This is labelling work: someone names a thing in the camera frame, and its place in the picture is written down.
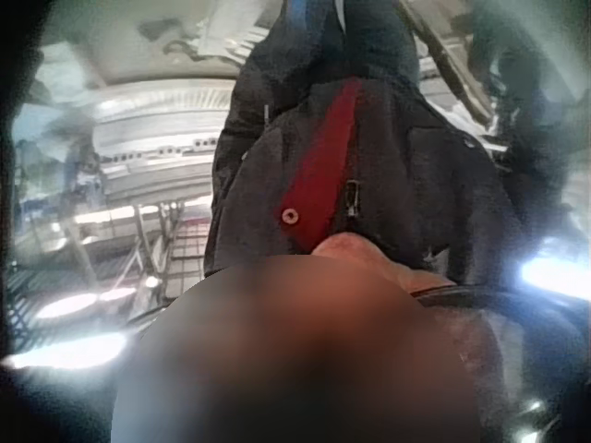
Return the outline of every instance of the person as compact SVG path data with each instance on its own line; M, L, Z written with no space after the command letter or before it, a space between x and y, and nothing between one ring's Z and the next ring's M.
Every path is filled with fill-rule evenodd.
M490 132L509 147L497 164L526 234L551 238L575 257L585 257L586 222L581 220L586 220L587 205L579 208L566 196L573 193L569 184L576 165L588 163L588 85L576 80L578 68L558 61L547 36L527 30L525 11L533 7L545 11L537 18L540 29L569 23L554 44L567 47L567 54L585 53L580 47L585 39L576 37L586 33L588 23L582 2L562 7L545 0L519 6L475 0L467 65L497 103L498 121ZM574 79L566 82L569 76Z
M421 95L397 7L284 2L219 138L206 275L353 233L409 269L514 284L523 218L478 141Z

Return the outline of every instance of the bright light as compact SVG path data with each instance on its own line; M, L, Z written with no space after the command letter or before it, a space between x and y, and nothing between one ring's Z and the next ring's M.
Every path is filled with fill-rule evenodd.
M121 298L129 297L131 294L136 293L136 288L117 288L106 293L101 294L102 302L112 302Z
M82 293L80 295L74 295L72 297L59 300L45 306L41 311L37 313L37 318L56 318L61 316L68 316L75 312L86 309L87 307L94 305L98 297L95 293Z
M57 242L55 243L55 248L53 249L53 251L59 251L60 249L62 249L65 245L67 245L67 238L60 238L59 240L57 240Z
M117 104L118 104L117 100L107 100L105 102L100 103L99 108L101 108L104 111L108 111L110 109L115 108Z
M116 210L102 210L100 212L92 212L90 214L80 214L74 218L77 224L88 223L105 223L110 220L129 219L135 215L133 206L124 206Z
M158 212L158 207L157 206L144 206L142 209L139 210L139 212L142 215L155 214L156 212Z
M519 443L537 443L537 436L538 432L530 432L529 434L525 434L519 440Z
M527 411L530 413L532 411L537 411L538 409L542 409L543 403L539 400L532 401L527 406Z
M16 369L30 366L84 369L113 360L123 351L126 343L127 339L123 334L105 334L53 344L27 353L9 355L3 364Z
M154 276L150 276L146 279L146 287L148 288L155 288L156 286L158 286L160 284L160 280L158 280L156 277Z
M82 244L89 245L90 243L92 243L98 239L99 239L99 237L95 237L94 235L91 235L90 237L86 237L84 240L82 240Z
M591 271L553 258L535 258L522 268L522 278L538 288L591 301Z
M195 200L189 200L185 202L185 207L191 207L191 206L200 206L200 205L208 205L211 206L211 203L213 202L213 196L204 196L204 197L199 197Z

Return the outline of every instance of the blurred object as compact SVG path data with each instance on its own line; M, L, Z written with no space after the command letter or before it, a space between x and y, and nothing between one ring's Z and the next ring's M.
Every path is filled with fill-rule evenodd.
M185 208L188 208L191 206L199 206L199 205L211 206L212 202L213 202L213 195L208 195L208 196L204 196L204 197L199 197L195 200L186 201Z
M438 113L443 115L453 126L476 138L488 153L505 152L507 150L507 146L502 140L491 139L491 137L488 136L487 129L474 121L472 115L470 115L465 109L463 103L456 103L450 111L441 108L434 102L429 102L429 104Z
M178 18L165 18L163 20L148 21L138 26L138 31L150 42L156 42L168 30L181 28L183 24Z
M84 293L64 298L45 306L37 313L37 318L56 318L67 316L94 305L98 297L94 293Z
M99 297L99 300L101 300L102 302L113 302L114 300L120 300L122 298L129 297L130 295L134 294L136 290L136 288L112 289L111 291L102 293Z
M94 122L77 109L63 113L50 122L35 140L43 155L66 162L93 162L92 129Z
M60 42L42 48L44 59L36 78L45 85L56 103L72 103L89 91L91 77L85 71L72 44Z
M519 443L538 443L539 432L523 432Z
M472 4L467 62L496 103L494 158L531 254L546 237L588 249L588 2Z
M20 171L18 201L31 210L40 209L42 201L66 190L63 163L45 156L35 142L22 140L15 148ZM23 216L29 212L23 207Z
M18 142L22 139L36 140L41 137L46 128L59 120L65 110L52 106L25 103L12 125L12 138Z
M241 63L236 62L236 60L230 58L227 55L203 55L193 49L187 42L183 42L181 40L174 40L172 42L167 43L163 47L164 54L185 54L194 62L203 62L205 60L217 59L221 62L228 63L232 66L237 67L240 69L242 66Z
M591 270L552 258L535 258L523 268L523 278L534 286L591 302Z
M580 436L588 418L588 303L532 288L521 292L483 286L438 288L416 298L436 313L455 310L466 318L479 313L494 331L509 402L497 415L502 425L485 427L483 441L521 441L534 433L545 442L584 441L565 436ZM470 350L471 336L451 334L460 348L480 352ZM490 405L494 410L495 403Z
M490 125L493 110L488 96L433 26L437 16L437 11L434 11L433 7L439 6L441 10L444 6L440 2L433 5L430 2L411 3L406 0L401 0L399 5L399 12L404 21L427 45L433 61L453 95L464 104L475 121L483 126Z
M114 443L147 429L159 442L476 441L471 384L410 297L337 260L264 263L202 281L148 329Z
M151 275L146 279L146 282L144 284L146 285L147 288L153 289L160 284L160 281L156 277Z
M39 80L35 80L30 87L27 103L52 106L54 99L51 92Z
M125 348L126 342L127 339L123 334L105 334L57 343L27 353L9 355L3 363L16 369L31 366L86 369L104 365L116 358Z
M267 5L276 0L218 0L212 2L203 36L199 40L199 55L227 55L228 42L241 42Z
M521 380L515 380L510 371L504 370L510 363L507 362L508 351L503 349L504 343L499 343L489 323L490 316L485 311L437 307L430 308L429 312L452 338L474 383L481 424L500 426L511 409L510 399Z

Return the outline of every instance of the dark jacket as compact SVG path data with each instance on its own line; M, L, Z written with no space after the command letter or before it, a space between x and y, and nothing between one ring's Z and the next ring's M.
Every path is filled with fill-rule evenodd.
M255 102L263 103L265 94L272 100L273 85L237 85L213 165L207 275L260 257L311 252L310 242L290 234L282 204L286 194L298 192L297 177L309 175L302 168L314 169L311 152L319 149L327 113L350 81L312 86L291 109L271 112L266 126L264 106L253 109L249 98L259 91ZM452 280L510 283L522 259L522 228L482 146L437 114L414 87L356 82L345 177L325 233L360 233L390 259L416 269L429 269L429 259L446 251L445 273ZM348 217L347 180L358 183L354 218ZM313 201L319 190L302 192ZM306 212L297 223L307 222L305 217L313 216Z

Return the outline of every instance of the jacket sleeve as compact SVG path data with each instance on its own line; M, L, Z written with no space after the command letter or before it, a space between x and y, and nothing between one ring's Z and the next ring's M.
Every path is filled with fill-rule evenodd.
M296 107L322 57L322 30L332 2L285 2L267 38L255 46L236 81L213 160L212 211L224 200L244 155L269 122Z

